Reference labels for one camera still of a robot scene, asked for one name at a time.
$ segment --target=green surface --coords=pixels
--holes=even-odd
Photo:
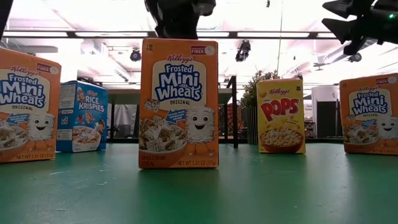
[[[217,169],[139,170],[137,148],[0,165],[0,223],[397,223],[395,156],[220,145]]]

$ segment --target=potted plant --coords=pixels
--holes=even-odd
[[[258,144],[257,135],[257,83],[261,80],[280,79],[278,71],[263,72],[262,70],[256,72],[252,80],[244,87],[241,105],[243,107],[246,124],[248,127],[248,143]]]

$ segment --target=yellow cereal box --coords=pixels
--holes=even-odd
[[[305,153],[303,81],[257,84],[259,152]]]
[[[217,167],[217,42],[142,46],[139,167]]]
[[[398,74],[341,81],[340,111],[346,152],[398,154]]]
[[[55,157],[61,66],[0,49],[0,162]]]

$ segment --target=cereal box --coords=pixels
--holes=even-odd
[[[340,82],[344,149],[398,154],[398,74]]]
[[[303,81],[257,83],[259,152],[305,153]]]
[[[0,49],[0,162],[55,158],[61,66]]]
[[[108,90],[90,83],[61,84],[57,151],[106,149]]]
[[[139,167],[217,167],[217,43],[145,39],[143,48]]]

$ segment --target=bowl of cereal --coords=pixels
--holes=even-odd
[[[16,157],[25,148],[27,131],[17,125],[0,121],[0,162]]]
[[[304,137],[290,128],[277,128],[264,132],[260,140],[267,152],[296,153],[300,150]]]
[[[95,151],[101,142],[101,135],[95,129],[75,126],[72,131],[73,152]]]
[[[350,153],[368,152],[378,144],[377,131],[362,127],[358,124],[347,125],[343,128],[343,142],[345,151]]]
[[[186,132],[176,124],[169,124],[164,119],[145,119],[140,123],[139,152],[140,167],[148,168],[150,159],[157,159],[153,168],[171,166],[184,153],[187,145]]]

